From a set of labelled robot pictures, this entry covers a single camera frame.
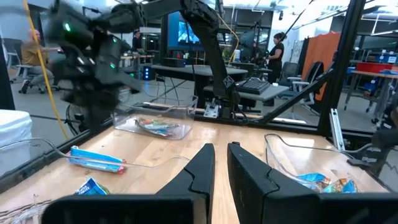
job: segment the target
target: white box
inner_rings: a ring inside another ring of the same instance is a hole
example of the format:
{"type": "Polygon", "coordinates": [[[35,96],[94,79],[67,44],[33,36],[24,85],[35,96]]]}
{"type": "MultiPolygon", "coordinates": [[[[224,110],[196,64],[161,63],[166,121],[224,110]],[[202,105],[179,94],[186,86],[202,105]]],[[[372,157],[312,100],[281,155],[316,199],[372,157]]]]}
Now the white box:
{"type": "Polygon", "coordinates": [[[32,120],[29,113],[0,110],[0,177],[30,160],[29,142],[3,146],[30,138],[32,138],[32,120]]]}

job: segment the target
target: hair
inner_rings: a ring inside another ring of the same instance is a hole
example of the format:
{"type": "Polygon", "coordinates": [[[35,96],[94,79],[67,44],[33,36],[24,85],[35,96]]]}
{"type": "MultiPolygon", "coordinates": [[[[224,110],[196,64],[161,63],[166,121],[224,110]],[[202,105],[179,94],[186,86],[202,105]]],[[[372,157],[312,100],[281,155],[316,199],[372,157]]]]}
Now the hair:
{"type": "Polygon", "coordinates": [[[280,32],[280,33],[275,34],[274,38],[279,39],[282,42],[287,38],[287,36],[285,35],[284,32],[280,32]]]}

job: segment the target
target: concrete floor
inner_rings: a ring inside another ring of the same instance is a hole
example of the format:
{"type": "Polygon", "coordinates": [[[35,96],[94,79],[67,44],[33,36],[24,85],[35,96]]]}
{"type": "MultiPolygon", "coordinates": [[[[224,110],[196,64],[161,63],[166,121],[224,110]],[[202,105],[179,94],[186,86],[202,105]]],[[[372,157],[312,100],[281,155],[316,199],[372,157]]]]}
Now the concrete floor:
{"type": "MultiPolygon", "coordinates": [[[[166,79],[165,83],[159,83],[159,85],[155,81],[141,81],[141,85],[145,92],[134,95],[132,98],[129,99],[129,101],[143,102],[155,100],[157,96],[164,94],[164,92],[166,91],[167,94],[164,95],[164,97],[166,97],[167,99],[159,98],[154,102],[176,105],[176,92],[178,93],[180,100],[183,100],[184,98],[193,95],[193,82],[186,82],[183,80],[174,79],[174,84],[178,85],[175,90],[173,90],[173,85],[169,78],[166,79]]],[[[21,111],[27,111],[32,115],[33,137],[48,139],[55,145],[64,142],[66,138],[62,134],[58,122],[55,120],[55,115],[52,110],[48,94],[42,95],[36,89],[31,89],[26,95],[22,95],[18,93],[18,90],[21,87],[20,83],[12,84],[11,86],[16,109],[21,111]],[[45,116],[52,119],[36,118],[35,116],[45,116]]],[[[61,96],[61,92],[54,92],[54,100],[60,117],[62,119],[65,119],[65,111],[68,104],[60,99],[61,96]]],[[[368,101],[359,97],[351,97],[348,108],[346,111],[344,111],[343,107],[345,98],[345,93],[342,93],[338,106],[341,127],[374,131],[375,125],[371,122],[372,113],[365,112],[365,109],[368,107],[369,104],[368,101]]],[[[285,100],[276,99],[274,107],[264,107],[261,102],[257,102],[257,106],[255,109],[262,110],[262,114],[266,114],[276,107],[280,106],[284,102],[285,100]]],[[[280,117],[291,118],[291,114],[291,110],[288,110],[280,117]]],[[[319,117],[315,113],[309,111],[301,105],[296,105],[294,107],[294,114],[296,115],[296,118],[302,118],[307,123],[314,125],[318,124],[319,117]]],[[[73,135],[68,126],[66,124],[62,125],[66,129],[69,137],[72,138],[73,135]]],[[[45,144],[38,142],[37,144],[35,144],[35,147],[31,147],[31,157],[39,156],[44,151],[49,149],[50,148],[47,147],[45,144]]],[[[389,161],[390,165],[398,166],[398,152],[390,152],[387,160],[389,161]]],[[[383,169],[382,171],[381,176],[383,179],[387,180],[386,182],[391,185],[394,190],[398,190],[398,172],[396,171],[396,168],[391,169],[385,167],[385,169],[383,169]]]]}

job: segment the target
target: monitor screen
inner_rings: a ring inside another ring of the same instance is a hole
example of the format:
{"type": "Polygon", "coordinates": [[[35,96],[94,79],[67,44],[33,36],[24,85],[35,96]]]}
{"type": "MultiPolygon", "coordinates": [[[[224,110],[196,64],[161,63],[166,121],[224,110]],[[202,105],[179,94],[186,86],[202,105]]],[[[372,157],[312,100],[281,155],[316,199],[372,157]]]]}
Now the monitor screen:
{"type": "Polygon", "coordinates": [[[190,25],[188,25],[187,32],[185,19],[179,12],[169,14],[167,39],[167,47],[171,50],[203,50],[199,38],[193,33],[190,25]]]}

